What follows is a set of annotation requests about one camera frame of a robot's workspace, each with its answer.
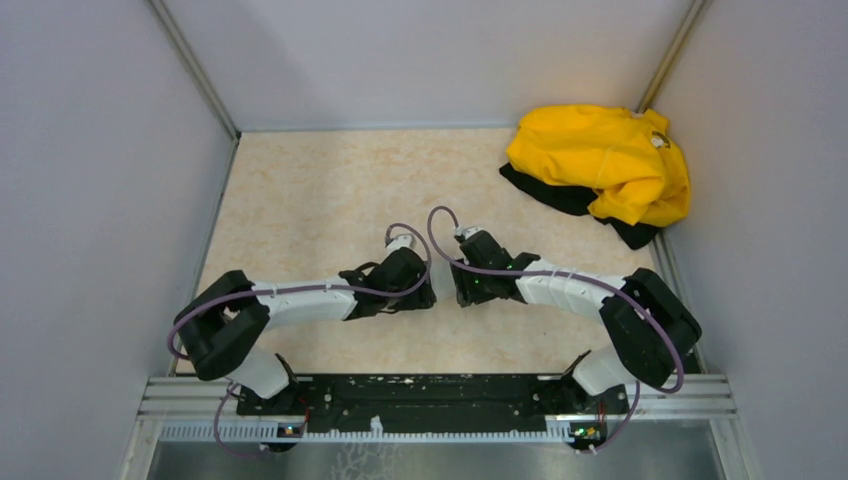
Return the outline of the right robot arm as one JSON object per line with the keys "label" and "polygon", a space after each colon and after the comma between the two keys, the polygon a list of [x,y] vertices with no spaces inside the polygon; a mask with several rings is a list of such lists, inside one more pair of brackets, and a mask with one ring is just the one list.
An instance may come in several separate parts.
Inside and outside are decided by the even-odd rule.
{"label": "right robot arm", "polygon": [[646,268],[623,277],[567,270],[539,255],[512,256],[487,231],[457,228],[462,253],[451,272],[461,306],[494,299],[557,307],[599,322],[610,345],[591,351],[566,371],[563,398],[576,412],[590,411],[607,390],[641,382],[657,391],[675,392],[666,381],[678,374],[684,357],[702,336],[702,328],[682,301]]}

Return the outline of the white cardboard box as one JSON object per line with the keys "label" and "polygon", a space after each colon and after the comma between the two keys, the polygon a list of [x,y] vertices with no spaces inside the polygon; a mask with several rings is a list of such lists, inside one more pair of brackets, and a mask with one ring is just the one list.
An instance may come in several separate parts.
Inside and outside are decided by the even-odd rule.
{"label": "white cardboard box", "polygon": [[437,303],[457,303],[457,288],[450,263],[434,262],[430,270],[429,283]]}

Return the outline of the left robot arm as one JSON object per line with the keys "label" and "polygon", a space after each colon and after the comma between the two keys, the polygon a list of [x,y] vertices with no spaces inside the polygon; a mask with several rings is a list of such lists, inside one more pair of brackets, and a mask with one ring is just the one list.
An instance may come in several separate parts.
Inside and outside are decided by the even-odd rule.
{"label": "left robot arm", "polygon": [[437,301],[429,264],[412,248],[388,251],[379,262],[322,281],[276,285],[249,280],[242,270],[222,275],[178,314],[178,339],[201,381],[226,379],[260,397],[277,414],[300,399],[294,374],[279,353],[258,345],[267,331],[315,321],[350,321],[432,308]]}

